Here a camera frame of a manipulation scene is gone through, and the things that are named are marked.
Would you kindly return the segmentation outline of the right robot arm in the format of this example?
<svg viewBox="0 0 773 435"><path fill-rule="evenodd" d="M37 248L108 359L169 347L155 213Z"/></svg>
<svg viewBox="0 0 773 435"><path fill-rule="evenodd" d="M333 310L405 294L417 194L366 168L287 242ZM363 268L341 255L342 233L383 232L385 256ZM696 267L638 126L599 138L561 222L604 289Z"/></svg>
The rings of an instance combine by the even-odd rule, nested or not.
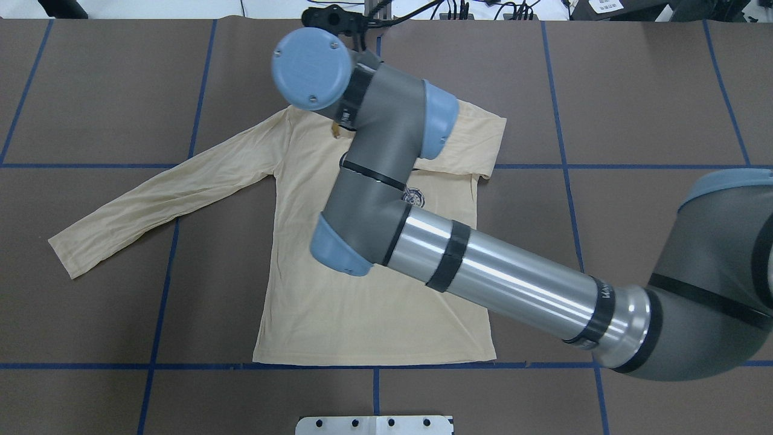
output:
<svg viewBox="0 0 773 435"><path fill-rule="evenodd" d="M417 159L439 156L455 96L304 27L276 46L272 76L293 106L355 132L311 241L330 269L384 265L660 382L731 370L771 334L771 170L695 182L646 286L615 289L402 200Z"/></svg>

